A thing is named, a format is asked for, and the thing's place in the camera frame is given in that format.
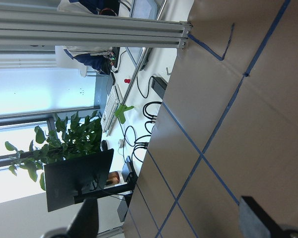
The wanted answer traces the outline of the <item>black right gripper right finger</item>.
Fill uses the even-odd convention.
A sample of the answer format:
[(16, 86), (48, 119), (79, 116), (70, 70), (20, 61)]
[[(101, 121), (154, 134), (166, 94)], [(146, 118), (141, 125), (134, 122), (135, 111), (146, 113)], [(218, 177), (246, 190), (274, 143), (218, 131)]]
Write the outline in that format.
[(288, 235), (251, 196), (241, 196), (239, 228), (244, 238), (287, 238)]

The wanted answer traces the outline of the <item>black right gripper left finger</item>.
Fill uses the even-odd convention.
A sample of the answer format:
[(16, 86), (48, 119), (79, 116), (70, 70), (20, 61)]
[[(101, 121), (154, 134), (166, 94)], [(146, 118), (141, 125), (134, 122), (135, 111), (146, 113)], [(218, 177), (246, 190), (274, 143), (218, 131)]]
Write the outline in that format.
[(82, 207), (66, 230), (66, 238), (96, 238), (99, 231), (98, 203), (85, 199)]

